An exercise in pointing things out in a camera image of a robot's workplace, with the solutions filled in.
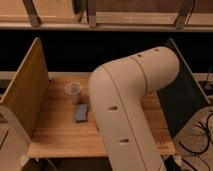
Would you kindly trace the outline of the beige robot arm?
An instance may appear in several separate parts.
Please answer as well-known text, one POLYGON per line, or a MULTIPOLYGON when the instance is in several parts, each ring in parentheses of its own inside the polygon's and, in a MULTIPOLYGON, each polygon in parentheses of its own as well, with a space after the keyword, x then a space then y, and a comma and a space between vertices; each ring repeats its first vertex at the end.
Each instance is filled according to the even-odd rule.
POLYGON ((113 171, 167 171, 141 105, 142 98, 171 84, 179 60, 156 47, 97 67, 89 99, 113 171))

